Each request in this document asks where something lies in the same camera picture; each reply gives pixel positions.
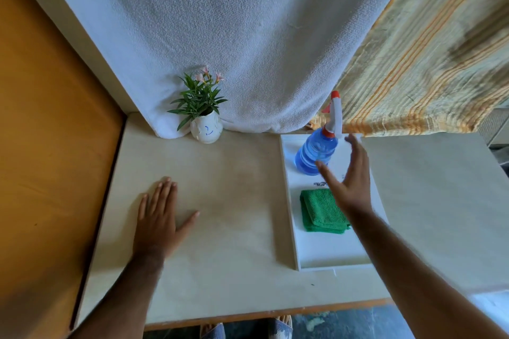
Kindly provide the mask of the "person's right hand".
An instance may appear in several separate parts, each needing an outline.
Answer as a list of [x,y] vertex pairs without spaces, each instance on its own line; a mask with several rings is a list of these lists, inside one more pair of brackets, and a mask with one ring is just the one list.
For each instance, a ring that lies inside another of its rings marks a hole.
[[344,193],[333,193],[337,206],[351,220],[359,214],[372,212],[370,162],[363,145],[354,134],[346,137],[351,145],[351,159],[342,181]]

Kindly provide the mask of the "person's left hand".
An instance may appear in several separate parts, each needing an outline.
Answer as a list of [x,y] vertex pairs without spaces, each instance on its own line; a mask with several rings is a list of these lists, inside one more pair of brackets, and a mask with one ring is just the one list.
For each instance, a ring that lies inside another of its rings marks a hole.
[[166,259],[171,256],[184,240],[175,238],[175,230],[181,225],[176,222],[176,204],[178,197],[178,184],[172,180],[172,213],[166,218],[159,217],[160,181],[152,195],[149,195],[148,221],[143,229],[136,226],[133,242],[132,256],[146,256],[155,254]]

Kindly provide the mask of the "person's right forearm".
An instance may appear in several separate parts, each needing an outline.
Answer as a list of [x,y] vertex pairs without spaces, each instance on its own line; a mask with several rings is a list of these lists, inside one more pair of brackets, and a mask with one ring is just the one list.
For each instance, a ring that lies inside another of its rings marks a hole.
[[415,339],[509,339],[372,209],[343,212]]

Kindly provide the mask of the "person's left forearm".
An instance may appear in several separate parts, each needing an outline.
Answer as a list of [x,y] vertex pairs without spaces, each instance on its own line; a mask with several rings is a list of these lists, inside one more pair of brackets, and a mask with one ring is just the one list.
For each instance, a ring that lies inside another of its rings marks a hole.
[[164,267],[158,248],[137,252],[105,297],[67,339],[142,339]]

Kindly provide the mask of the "blue spray bottle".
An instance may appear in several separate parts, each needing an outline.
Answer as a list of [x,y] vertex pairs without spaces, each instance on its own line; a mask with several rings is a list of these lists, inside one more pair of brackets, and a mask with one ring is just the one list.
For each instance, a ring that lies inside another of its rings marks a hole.
[[306,139],[295,156],[296,168],[302,174],[318,175],[316,161],[328,164],[339,144],[339,136],[343,130],[343,110],[339,91],[331,92],[328,108],[328,122]]

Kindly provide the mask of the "green microfibre cloth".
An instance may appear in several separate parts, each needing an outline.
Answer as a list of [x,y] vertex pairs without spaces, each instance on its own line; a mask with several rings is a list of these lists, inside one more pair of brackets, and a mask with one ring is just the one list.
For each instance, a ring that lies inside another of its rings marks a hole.
[[329,188],[301,191],[300,203],[306,232],[344,234],[351,228]]

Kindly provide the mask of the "white tray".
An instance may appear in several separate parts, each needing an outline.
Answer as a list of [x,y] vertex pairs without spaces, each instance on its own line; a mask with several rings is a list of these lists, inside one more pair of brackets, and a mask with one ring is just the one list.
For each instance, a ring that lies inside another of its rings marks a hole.
[[309,176],[298,171],[295,156],[309,135],[281,135],[289,225],[298,271],[339,270],[372,266],[365,249],[352,229],[343,234],[307,232],[303,226],[300,193],[328,188],[321,175]]

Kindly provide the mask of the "white ceramic vase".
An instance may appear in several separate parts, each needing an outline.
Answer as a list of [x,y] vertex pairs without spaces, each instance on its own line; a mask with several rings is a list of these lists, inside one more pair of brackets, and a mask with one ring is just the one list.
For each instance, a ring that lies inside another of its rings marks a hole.
[[190,132],[202,144],[216,142],[223,131],[223,123],[217,112],[212,111],[206,116],[199,116],[192,120]]

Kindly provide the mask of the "green plant with pink flowers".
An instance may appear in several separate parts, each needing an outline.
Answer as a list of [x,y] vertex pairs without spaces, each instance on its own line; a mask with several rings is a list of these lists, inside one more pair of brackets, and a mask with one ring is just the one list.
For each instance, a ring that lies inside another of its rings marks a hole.
[[185,73],[184,77],[179,79],[183,82],[185,90],[179,93],[177,99],[170,102],[175,107],[167,111],[182,117],[177,131],[198,117],[211,113],[220,114],[219,105],[228,101],[220,95],[219,85],[224,80],[221,73],[218,72],[213,76],[205,66],[194,75]]

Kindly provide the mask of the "orange wooden door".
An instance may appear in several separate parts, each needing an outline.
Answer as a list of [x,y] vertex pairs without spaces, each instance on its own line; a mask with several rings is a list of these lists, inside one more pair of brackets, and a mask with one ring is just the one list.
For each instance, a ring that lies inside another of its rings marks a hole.
[[35,0],[0,0],[0,339],[67,336],[124,122]]

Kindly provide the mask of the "person's left leg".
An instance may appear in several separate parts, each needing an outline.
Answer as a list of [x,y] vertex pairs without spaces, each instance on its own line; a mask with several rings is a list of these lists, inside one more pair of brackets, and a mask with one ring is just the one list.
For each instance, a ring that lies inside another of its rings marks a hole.
[[200,339],[226,339],[224,324],[203,324],[200,326]]

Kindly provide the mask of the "person's leg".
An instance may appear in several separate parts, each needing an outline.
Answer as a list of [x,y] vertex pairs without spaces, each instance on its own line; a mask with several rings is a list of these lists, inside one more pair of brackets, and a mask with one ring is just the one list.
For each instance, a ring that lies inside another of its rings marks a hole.
[[224,324],[203,324],[200,326],[200,339],[226,339]]
[[268,339],[292,339],[293,323],[291,315],[268,318],[266,323]]

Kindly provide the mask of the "person's right leg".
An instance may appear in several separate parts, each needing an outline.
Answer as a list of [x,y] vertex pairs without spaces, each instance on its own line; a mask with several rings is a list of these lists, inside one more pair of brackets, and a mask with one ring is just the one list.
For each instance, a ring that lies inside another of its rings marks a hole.
[[292,339],[293,323],[291,315],[268,318],[266,323],[268,339]]

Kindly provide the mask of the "striped yellow curtain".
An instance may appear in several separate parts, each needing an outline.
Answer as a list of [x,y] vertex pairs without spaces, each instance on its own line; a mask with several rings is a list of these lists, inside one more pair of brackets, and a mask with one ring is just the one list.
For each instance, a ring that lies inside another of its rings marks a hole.
[[476,131],[509,104],[509,0],[391,0],[334,88],[344,132]]

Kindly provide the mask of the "white terry towel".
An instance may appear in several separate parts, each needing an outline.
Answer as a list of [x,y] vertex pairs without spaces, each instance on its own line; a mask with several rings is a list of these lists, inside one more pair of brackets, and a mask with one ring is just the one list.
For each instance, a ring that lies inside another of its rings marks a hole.
[[157,136],[179,79],[225,78],[228,130],[289,132],[319,111],[390,0],[65,0]]

